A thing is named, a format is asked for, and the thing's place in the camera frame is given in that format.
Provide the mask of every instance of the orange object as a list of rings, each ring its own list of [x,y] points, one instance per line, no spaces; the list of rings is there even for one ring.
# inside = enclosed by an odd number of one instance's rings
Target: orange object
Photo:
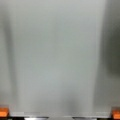
[[[8,108],[0,108],[0,117],[7,117],[9,113]]]
[[[120,119],[120,110],[113,110],[112,115],[113,119]]]

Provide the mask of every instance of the white panel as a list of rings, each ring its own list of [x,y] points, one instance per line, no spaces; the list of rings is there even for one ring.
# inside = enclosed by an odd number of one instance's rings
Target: white panel
[[[115,1],[1,0],[0,104],[15,116],[108,116],[120,104]]]

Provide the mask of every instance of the blurry background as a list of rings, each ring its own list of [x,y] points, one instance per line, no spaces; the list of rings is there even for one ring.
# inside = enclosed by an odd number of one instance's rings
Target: blurry background
[[[0,6],[0,105],[11,115],[108,117],[119,106],[119,0]]]

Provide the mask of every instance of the white surface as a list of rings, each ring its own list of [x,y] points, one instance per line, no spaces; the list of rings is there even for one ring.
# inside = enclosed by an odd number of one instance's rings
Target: white surface
[[[4,14],[9,20],[1,23],[10,24],[11,41],[2,37],[6,36],[2,26],[0,104],[9,105],[11,115],[108,116],[111,107],[120,104],[120,96],[116,97],[120,81],[101,73],[105,72],[100,49],[106,3],[3,2],[3,21]]]

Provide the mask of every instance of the gray wall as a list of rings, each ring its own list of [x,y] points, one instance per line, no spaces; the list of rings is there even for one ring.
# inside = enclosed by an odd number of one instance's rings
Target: gray wall
[[[119,0],[0,2],[0,104],[11,115],[108,117],[119,106]]]

